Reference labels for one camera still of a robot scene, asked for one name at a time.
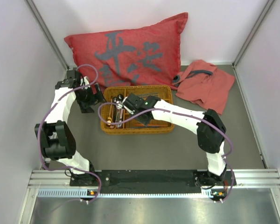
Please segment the blue chopstick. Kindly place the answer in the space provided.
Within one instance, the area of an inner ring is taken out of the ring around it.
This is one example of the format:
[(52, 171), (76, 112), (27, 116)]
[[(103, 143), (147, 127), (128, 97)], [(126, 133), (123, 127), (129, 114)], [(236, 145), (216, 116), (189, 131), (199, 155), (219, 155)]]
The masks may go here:
[(158, 93), (158, 92), (155, 92), (155, 93), (147, 93), (147, 94), (142, 94), (141, 96), (157, 96), (157, 97), (160, 97), (161, 94)]

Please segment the pink handled spoon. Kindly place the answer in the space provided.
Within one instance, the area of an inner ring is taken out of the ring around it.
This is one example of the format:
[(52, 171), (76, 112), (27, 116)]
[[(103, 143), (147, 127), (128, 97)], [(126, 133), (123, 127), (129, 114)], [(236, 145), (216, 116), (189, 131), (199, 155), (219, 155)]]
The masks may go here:
[[(119, 110), (119, 122), (123, 121), (123, 115), (124, 115), (124, 107), (121, 105), (121, 108)], [(117, 128), (122, 128), (122, 124), (118, 124)]]

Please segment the black round spoon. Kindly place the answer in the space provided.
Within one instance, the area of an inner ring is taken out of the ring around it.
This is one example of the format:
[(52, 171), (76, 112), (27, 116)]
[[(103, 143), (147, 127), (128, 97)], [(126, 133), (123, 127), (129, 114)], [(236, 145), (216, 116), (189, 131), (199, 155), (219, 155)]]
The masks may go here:
[[(118, 96), (116, 96), (116, 97), (113, 97), (113, 102), (114, 102), (115, 104), (117, 104), (117, 103), (116, 103), (116, 102), (117, 102), (117, 100), (120, 100), (119, 95), (118, 95)], [(115, 117), (116, 117), (116, 105), (114, 106), (114, 112), (113, 112), (113, 114), (114, 114), (114, 116), (113, 116), (113, 122), (115, 123)]]

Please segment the gold spoon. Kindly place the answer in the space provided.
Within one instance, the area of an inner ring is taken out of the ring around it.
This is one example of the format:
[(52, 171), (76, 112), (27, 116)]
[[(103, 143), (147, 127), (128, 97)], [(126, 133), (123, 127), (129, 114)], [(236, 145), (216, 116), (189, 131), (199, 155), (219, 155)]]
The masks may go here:
[(110, 107), (109, 107), (109, 114), (108, 114), (108, 117), (107, 117), (107, 125), (108, 126), (111, 126), (111, 123), (113, 122), (113, 105), (110, 104)]

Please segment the copper spoon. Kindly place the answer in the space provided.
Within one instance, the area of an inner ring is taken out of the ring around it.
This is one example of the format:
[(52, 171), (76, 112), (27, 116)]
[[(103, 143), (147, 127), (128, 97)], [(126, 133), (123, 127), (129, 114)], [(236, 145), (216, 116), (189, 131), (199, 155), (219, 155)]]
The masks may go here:
[(110, 105), (110, 108), (109, 108), (109, 116), (108, 116), (108, 126), (110, 129), (113, 129), (114, 128), (114, 125), (112, 125), (111, 123), (113, 123), (113, 105)]

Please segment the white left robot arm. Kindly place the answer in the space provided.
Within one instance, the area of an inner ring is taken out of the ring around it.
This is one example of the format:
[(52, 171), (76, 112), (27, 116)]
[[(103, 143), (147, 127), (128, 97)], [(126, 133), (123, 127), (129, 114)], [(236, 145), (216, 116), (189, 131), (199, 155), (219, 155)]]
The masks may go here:
[(96, 181), (96, 173), (92, 163), (78, 152), (68, 117), (74, 102), (81, 113), (93, 113), (93, 105), (106, 102), (97, 80), (98, 71), (93, 65), (82, 64), (69, 70), (66, 78), (55, 85), (50, 110), (35, 125), (40, 158), (64, 164), (66, 169), (80, 175), (86, 185)]

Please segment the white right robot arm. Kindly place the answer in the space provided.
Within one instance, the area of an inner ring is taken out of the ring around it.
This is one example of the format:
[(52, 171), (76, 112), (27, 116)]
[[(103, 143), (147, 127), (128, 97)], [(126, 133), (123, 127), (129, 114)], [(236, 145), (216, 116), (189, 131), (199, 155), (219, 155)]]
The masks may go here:
[(218, 185), (225, 180), (226, 163), (223, 155), (226, 128), (216, 111), (193, 111), (156, 96), (142, 99), (133, 93), (121, 104), (133, 119), (145, 126), (154, 119), (181, 126), (196, 134), (198, 146), (207, 156), (209, 181)]

